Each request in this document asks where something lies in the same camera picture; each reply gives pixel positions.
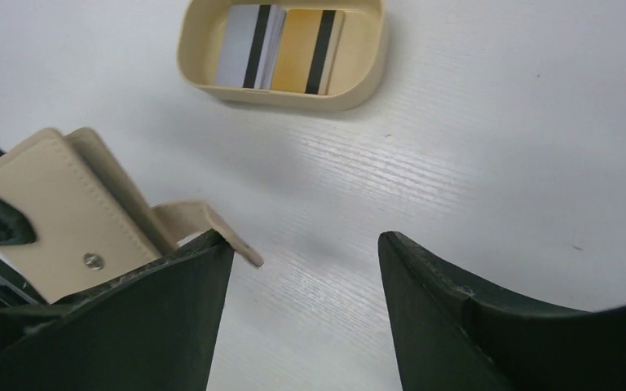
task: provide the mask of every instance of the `beige strap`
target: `beige strap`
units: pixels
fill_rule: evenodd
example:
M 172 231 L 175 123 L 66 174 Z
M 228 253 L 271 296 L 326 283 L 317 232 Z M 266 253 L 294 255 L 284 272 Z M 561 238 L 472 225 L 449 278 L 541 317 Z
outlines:
M 183 200 L 159 204 L 152 211 L 162 225 L 179 242 L 190 235 L 217 231 L 246 261 L 256 268 L 262 266 L 262 257 L 202 200 Z
M 179 248 L 97 132 L 80 128 L 67 134 L 65 140 L 161 255 Z

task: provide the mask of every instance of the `black magnetic stripe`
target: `black magnetic stripe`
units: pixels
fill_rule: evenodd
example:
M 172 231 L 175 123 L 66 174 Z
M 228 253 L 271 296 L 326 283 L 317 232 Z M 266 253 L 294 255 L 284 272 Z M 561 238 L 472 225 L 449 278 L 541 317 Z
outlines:
M 244 77 L 244 88 L 254 88 L 255 78 L 258 76 L 258 65 L 260 64 L 260 56 L 262 55 L 262 44 L 265 42 L 265 33 L 267 32 L 267 20 L 270 17 L 270 5 L 260 6 L 258 11 L 258 21 L 255 24 L 255 33 L 253 34 L 253 43 L 250 46 L 249 62 L 246 66 L 246 75 Z
M 311 70 L 308 73 L 308 82 L 306 83 L 307 94 L 318 94 L 318 90 L 320 90 L 320 79 L 323 77 L 325 57 L 328 55 L 330 37 L 333 33 L 334 16 L 334 10 L 327 10 L 323 11 L 323 17 L 320 18 L 318 40 L 315 41 L 313 60 L 311 61 Z

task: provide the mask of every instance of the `stitching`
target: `stitching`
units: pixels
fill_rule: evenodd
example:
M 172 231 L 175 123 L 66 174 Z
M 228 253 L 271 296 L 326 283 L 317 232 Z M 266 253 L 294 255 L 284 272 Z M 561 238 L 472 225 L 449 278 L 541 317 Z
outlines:
M 140 241 L 136 237 L 134 237 L 134 235 L 128 230 L 128 228 L 121 222 L 121 219 L 117 215 L 114 214 L 111 206 L 102 197 L 99 191 L 95 189 L 93 184 L 90 183 L 90 181 L 88 181 L 82 175 L 80 170 L 73 164 L 71 159 L 64 154 L 64 151 L 63 151 L 64 148 L 61 145 L 61 142 L 57 138 L 47 136 L 45 138 L 38 140 L 37 142 L 35 142 L 35 144 L 29 146 L 25 151 L 22 151 L 20 154 L 13 156 L 11 160 L 4 163 L 0 167 L 0 170 L 5 169 L 7 166 L 15 163 L 16 161 L 18 161 L 18 159 L 29 154 L 35 147 L 37 147 L 38 145 L 44 142 L 49 142 L 51 144 L 51 146 L 54 148 L 54 153 L 56 154 L 56 156 L 59 157 L 71 171 L 73 171 L 79 183 L 81 183 L 84 186 L 88 194 L 90 194 L 91 196 L 95 198 L 95 201 L 97 201 L 97 204 L 104 209 L 104 212 L 107 214 L 107 217 L 110 217 L 110 219 L 116 223 L 117 227 L 121 229 L 121 232 L 123 232 L 126 238 L 130 240 L 130 242 L 134 245 L 135 249 L 139 250 L 139 252 L 142 253 L 147 259 L 154 260 L 156 257 L 154 257 L 147 249 L 143 248 Z

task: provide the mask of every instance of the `cream leather wallet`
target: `cream leather wallet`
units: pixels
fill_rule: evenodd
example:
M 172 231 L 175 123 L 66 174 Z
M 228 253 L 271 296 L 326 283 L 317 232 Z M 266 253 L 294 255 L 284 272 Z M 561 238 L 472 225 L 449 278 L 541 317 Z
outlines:
M 262 258 L 207 203 L 151 208 L 90 128 L 44 129 L 0 158 L 0 198 L 37 233 L 0 253 L 52 303 L 173 252 L 181 239 L 214 229 L 246 261 Z

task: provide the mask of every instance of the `white table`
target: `white table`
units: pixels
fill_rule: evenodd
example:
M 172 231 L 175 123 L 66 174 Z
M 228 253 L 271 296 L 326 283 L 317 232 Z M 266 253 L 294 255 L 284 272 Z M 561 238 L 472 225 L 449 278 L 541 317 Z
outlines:
M 186 4 L 0 0 L 0 146 L 95 127 L 153 203 L 206 198 L 262 252 L 235 263 L 210 390 L 399 390 L 382 231 L 541 300 L 626 303 L 626 2 L 388 0 L 384 82 L 341 113 L 187 86 Z

